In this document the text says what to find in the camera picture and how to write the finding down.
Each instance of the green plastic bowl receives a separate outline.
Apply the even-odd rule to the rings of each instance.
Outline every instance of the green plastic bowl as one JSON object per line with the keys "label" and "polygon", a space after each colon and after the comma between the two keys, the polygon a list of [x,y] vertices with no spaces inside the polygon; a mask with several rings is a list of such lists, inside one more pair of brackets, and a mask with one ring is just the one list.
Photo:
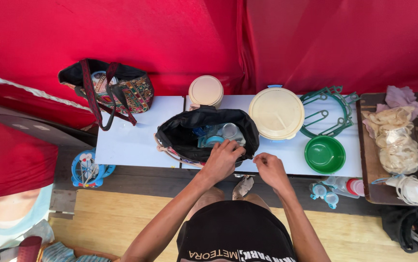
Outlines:
{"label": "green plastic bowl", "polygon": [[341,143],[329,136],[316,136],[304,150],[308,165],[316,172],[329,175],[345,164],[346,152]]}

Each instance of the wooden floor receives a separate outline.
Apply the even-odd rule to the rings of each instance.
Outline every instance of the wooden floor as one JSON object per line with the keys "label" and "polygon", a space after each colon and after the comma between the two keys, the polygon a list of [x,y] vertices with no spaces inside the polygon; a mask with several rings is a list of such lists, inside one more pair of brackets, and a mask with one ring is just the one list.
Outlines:
{"label": "wooden floor", "polygon": [[[122,256],[136,235],[171,200],[168,197],[78,190],[73,220],[50,218],[55,239]],[[283,209],[272,212],[288,227]],[[306,211],[334,262],[418,261],[386,235],[379,217]],[[177,259],[176,237],[157,258]]]}

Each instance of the hand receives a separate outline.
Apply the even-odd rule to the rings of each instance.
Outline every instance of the hand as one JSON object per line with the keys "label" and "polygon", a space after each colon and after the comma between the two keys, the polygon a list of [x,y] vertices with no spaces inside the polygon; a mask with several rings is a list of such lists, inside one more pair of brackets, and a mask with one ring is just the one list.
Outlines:
{"label": "hand", "polygon": [[205,177],[212,187],[235,171],[236,159],[244,153],[246,153],[244,147],[235,140],[226,139],[222,144],[216,143],[198,175]]}
{"label": "hand", "polygon": [[293,191],[293,187],[283,167],[283,162],[276,156],[260,153],[254,157],[253,162],[259,170],[259,175],[262,180],[271,186],[276,194],[279,194],[279,191],[283,190]]}

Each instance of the patterned strap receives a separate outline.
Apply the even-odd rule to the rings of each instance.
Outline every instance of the patterned strap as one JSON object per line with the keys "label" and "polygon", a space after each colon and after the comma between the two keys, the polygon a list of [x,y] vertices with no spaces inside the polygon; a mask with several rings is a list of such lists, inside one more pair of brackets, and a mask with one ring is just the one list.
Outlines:
{"label": "patterned strap", "polygon": [[[86,94],[86,99],[88,100],[89,103],[89,107],[91,108],[91,111],[93,112],[99,127],[104,130],[107,131],[110,129],[110,127],[112,126],[112,121],[113,121],[113,117],[117,116],[125,121],[129,121],[131,122],[133,125],[136,125],[136,120],[135,118],[131,115],[131,113],[129,112],[128,109],[128,117],[124,116],[122,114],[120,114],[119,112],[117,112],[117,105],[115,103],[115,99],[113,98],[114,94],[112,93],[111,87],[109,85],[110,81],[112,80],[113,76],[115,75],[115,71],[117,70],[119,63],[110,63],[109,67],[107,68],[107,72],[106,72],[106,92],[107,95],[111,98],[112,103],[113,103],[113,109],[108,108],[107,106],[103,105],[103,104],[99,104],[96,100],[96,92],[94,90],[94,86],[93,83],[91,81],[91,72],[89,70],[89,64],[88,64],[88,59],[83,59],[80,61],[81,64],[81,69],[83,71],[83,87],[85,90],[85,94]],[[75,92],[79,95],[84,97],[83,93],[75,87]],[[100,109],[105,110],[107,113],[110,114],[110,117],[107,121],[107,125],[103,126],[102,125],[102,115],[101,115],[101,111]]]}
{"label": "patterned strap", "polygon": [[112,94],[120,101],[121,104],[123,104],[123,106],[126,109],[126,112],[127,112],[128,116],[124,116],[124,115],[118,113],[120,116],[124,116],[124,118],[120,117],[120,116],[119,117],[121,119],[124,119],[125,121],[130,122],[133,126],[135,126],[137,121],[130,112],[130,108],[128,107],[128,103],[126,102],[126,97],[125,97],[125,94],[123,93],[122,89],[118,85],[114,85],[114,86],[109,85],[109,83],[112,80],[113,76],[115,75],[115,72],[117,71],[118,67],[119,67],[119,63],[117,63],[117,62],[112,62],[112,63],[109,64],[109,67],[107,68],[107,72],[106,72],[106,79],[107,79],[106,86],[108,88],[110,88],[110,91],[112,92]]}
{"label": "patterned strap", "polygon": [[130,112],[130,108],[128,107],[128,103],[126,102],[126,97],[122,89],[118,85],[114,85],[111,87],[111,90],[112,90],[112,94],[120,101],[121,104],[123,104],[123,106],[126,109],[126,113],[128,114],[128,117],[124,116],[126,118],[125,120],[132,123],[133,125],[136,125],[137,121]]}

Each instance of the blue toy fan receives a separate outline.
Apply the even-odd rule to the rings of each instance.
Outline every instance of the blue toy fan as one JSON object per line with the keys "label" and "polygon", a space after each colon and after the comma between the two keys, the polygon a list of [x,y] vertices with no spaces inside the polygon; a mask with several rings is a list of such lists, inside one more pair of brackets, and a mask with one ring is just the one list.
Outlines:
{"label": "blue toy fan", "polygon": [[95,164],[96,148],[78,154],[72,163],[72,182],[75,187],[97,188],[115,169],[114,164]]}

